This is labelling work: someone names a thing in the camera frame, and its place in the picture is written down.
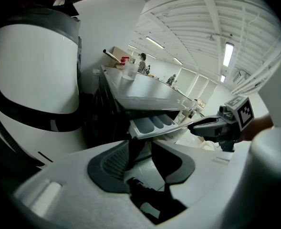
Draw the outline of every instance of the drawer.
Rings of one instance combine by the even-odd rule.
[[[189,123],[178,125],[168,115],[162,114],[130,121],[129,133],[134,139],[150,138],[176,131]]]

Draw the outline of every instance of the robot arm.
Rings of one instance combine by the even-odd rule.
[[[207,141],[218,142],[223,151],[233,152],[235,142],[241,132],[254,119],[250,100],[239,95],[221,105],[217,115],[207,116],[188,126],[194,135]]]

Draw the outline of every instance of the ceiling light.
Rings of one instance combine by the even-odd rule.
[[[183,65],[183,63],[180,61],[180,60],[178,60],[177,58],[174,58],[179,64],[181,64],[181,65]]]
[[[148,53],[147,53],[147,55],[149,55],[150,57],[152,57],[152,58],[155,58],[155,59],[156,59],[156,57],[154,57],[154,56],[152,56],[152,55],[150,55],[150,54],[148,54]]]
[[[226,67],[229,66],[229,62],[230,62],[233,51],[234,51],[234,44],[227,42],[226,47],[225,47],[224,61],[223,61],[223,64]]]
[[[137,49],[136,47],[133,47],[133,46],[131,46],[130,44],[129,44],[129,46],[130,46],[131,48],[135,48],[135,49]]]
[[[164,49],[165,47],[163,47],[162,45],[160,45],[159,43],[157,43],[156,41],[154,41],[153,39],[149,38],[148,36],[146,37],[149,41],[151,41],[152,43],[154,43],[155,45],[157,45],[158,47]]]
[[[222,75],[222,76],[221,76],[221,82],[222,82],[222,83],[225,81],[225,78],[226,78],[225,75]]]

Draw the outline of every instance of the countertop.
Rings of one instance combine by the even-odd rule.
[[[122,77],[123,70],[101,66],[114,98],[125,110],[189,110],[196,103],[163,82],[142,74],[134,81]]]

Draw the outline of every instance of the person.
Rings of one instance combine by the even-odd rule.
[[[166,84],[168,84],[169,86],[172,85],[173,81],[175,80],[176,75],[172,75],[166,82]]]
[[[146,69],[146,75],[149,75],[150,74],[150,65],[147,67],[147,69]]]
[[[252,141],[253,138],[261,131],[272,128],[273,122],[269,114],[254,119],[242,132],[237,142]],[[152,207],[160,211],[159,218],[151,214],[144,213],[154,224],[162,223],[185,210],[185,207],[177,200],[172,199],[168,192],[156,191],[146,187],[136,177],[127,180],[133,197],[149,203]]]
[[[139,63],[139,67],[138,67],[138,72],[141,74],[145,74],[146,72],[146,54],[142,53],[140,54],[140,63]]]

